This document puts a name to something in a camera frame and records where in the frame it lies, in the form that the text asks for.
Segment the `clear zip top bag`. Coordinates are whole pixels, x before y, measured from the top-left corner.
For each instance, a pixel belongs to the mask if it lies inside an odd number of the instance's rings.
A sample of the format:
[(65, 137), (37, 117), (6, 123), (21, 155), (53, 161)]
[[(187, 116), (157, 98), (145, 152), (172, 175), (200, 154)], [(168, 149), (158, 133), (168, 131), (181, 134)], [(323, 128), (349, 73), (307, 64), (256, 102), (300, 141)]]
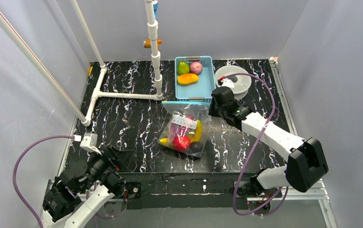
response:
[(170, 119), (158, 143), (193, 158), (201, 158), (208, 139), (208, 102), (163, 101)]

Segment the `dark round toy plum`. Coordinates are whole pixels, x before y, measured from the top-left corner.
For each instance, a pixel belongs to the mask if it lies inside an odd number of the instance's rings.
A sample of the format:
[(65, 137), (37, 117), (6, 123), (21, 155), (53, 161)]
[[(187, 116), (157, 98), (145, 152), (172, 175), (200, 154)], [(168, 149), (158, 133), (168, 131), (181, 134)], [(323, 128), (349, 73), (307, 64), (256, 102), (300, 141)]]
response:
[(202, 152), (203, 149), (204, 149), (204, 146), (202, 143), (192, 142), (189, 147), (189, 153), (190, 154), (200, 153), (200, 152)]

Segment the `magenta toy dragon fruit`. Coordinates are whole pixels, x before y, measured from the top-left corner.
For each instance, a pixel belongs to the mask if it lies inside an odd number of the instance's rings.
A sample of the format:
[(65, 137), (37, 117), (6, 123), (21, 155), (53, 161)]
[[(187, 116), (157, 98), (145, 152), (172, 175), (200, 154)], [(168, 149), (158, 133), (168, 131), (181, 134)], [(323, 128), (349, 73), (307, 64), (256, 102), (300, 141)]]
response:
[(185, 136), (187, 132), (187, 127), (176, 123), (171, 123), (170, 130), (168, 133), (168, 139), (174, 139), (179, 136)]

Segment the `red toy apple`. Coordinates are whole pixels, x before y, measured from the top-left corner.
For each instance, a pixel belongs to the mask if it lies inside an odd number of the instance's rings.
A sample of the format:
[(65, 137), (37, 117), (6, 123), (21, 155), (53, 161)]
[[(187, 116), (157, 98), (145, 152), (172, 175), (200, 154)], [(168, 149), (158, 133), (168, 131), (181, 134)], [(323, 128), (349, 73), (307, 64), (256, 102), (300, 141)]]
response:
[(190, 138), (188, 136), (177, 136), (173, 140), (173, 147), (179, 152), (185, 152), (190, 147)]

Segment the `yellow toy banana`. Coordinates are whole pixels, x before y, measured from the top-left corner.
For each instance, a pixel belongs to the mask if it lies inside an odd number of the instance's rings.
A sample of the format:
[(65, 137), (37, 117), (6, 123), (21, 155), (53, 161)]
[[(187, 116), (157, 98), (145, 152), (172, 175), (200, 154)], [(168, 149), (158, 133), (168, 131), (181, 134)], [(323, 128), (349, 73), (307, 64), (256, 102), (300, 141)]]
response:
[(169, 146), (171, 144), (171, 141), (169, 141), (168, 138), (161, 138), (159, 139), (159, 143), (164, 146)]
[(194, 134), (190, 137), (190, 142), (199, 142), (203, 134), (203, 125), (200, 120), (197, 120), (197, 126)]

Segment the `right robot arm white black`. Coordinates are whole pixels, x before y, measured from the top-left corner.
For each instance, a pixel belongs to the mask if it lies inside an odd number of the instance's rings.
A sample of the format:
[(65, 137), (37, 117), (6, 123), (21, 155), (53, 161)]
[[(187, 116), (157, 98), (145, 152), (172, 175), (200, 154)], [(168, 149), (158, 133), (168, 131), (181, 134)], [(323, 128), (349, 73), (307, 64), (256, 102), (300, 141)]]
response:
[(249, 106), (239, 105), (228, 87), (212, 91), (209, 115), (223, 118), (230, 126), (256, 137), (287, 163), (282, 167), (262, 169), (245, 184), (236, 184), (238, 195), (259, 195), (279, 187), (307, 192), (329, 171), (319, 140), (314, 137), (306, 140), (293, 135), (269, 122)]

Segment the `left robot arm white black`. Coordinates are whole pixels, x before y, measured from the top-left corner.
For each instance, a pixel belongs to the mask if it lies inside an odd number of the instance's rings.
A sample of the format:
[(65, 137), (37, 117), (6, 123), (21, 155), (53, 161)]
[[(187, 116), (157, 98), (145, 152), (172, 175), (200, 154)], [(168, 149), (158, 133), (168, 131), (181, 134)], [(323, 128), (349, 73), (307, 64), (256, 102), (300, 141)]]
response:
[(120, 151), (114, 147), (99, 151), (82, 175), (70, 179), (61, 173), (55, 178), (44, 196), (42, 228), (83, 228), (108, 200), (125, 197), (126, 180), (120, 175), (125, 165)]

